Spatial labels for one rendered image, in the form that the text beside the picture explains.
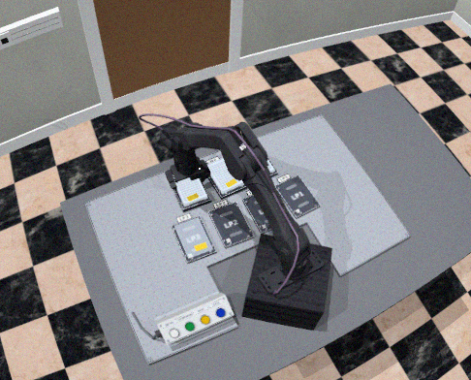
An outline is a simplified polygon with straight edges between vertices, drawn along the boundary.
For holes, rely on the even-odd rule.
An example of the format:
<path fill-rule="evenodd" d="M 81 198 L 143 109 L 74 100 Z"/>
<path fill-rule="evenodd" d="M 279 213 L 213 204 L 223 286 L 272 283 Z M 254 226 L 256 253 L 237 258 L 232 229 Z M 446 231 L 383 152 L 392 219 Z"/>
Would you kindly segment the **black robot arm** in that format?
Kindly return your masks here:
<path fill-rule="evenodd" d="M 298 252 L 297 237 L 290 228 L 290 223 L 298 234 L 300 252 L 295 268 L 283 288 L 321 269 L 324 262 L 314 249 L 310 249 L 310 241 L 304 229 L 292 217 L 277 192 L 267 167 L 267 153 L 251 128 L 246 122 L 239 122 L 235 126 L 224 128 L 231 128 L 242 135 L 266 169 L 278 200 L 271 192 L 265 173 L 254 156 L 247 147 L 243 150 L 240 149 L 243 142 L 235 133 L 229 130 L 196 128 L 188 125 L 177 130 L 173 125 L 169 125 L 162 129 L 159 140 L 169 151 L 176 152 L 173 159 L 178 172 L 178 162 L 186 166 L 192 164 L 196 159 L 197 166 L 195 148 L 205 147 L 221 150 L 230 175 L 238 181 L 242 180 L 251 191 L 272 229 L 275 238 L 273 243 L 282 261 L 282 264 L 266 270 L 258 276 L 259 281 L 271 295 L 281 287 L 280 283 L 284 282 Z"/>

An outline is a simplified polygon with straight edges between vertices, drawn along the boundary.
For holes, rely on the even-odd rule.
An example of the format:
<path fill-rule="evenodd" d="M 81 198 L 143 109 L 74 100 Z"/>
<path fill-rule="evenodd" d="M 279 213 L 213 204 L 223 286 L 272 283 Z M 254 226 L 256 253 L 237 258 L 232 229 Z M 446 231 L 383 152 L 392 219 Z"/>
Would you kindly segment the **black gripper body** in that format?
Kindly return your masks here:
<path fill-rule="evenodd" d="M 210 175 L 211 171 L 207 163 L 202 164 L 200 158 L 199 157 L 196 157 L 196 158 L 197 158 L 197 166 L 196 166 L 196 159 L 192 164 L 186 165 L 186 166 L 181 165 L 177 161 L 179 172 L 177 171 L 175 165 L 171 165 L 170 166 L 171 169 L 165 171 L 168 181 L 169 182 L 175 181 L 176 183 L 178 183 L 180 180 L 183 180 L 189 177 L 191 180 L 195 180 L 200 177 Z"/>

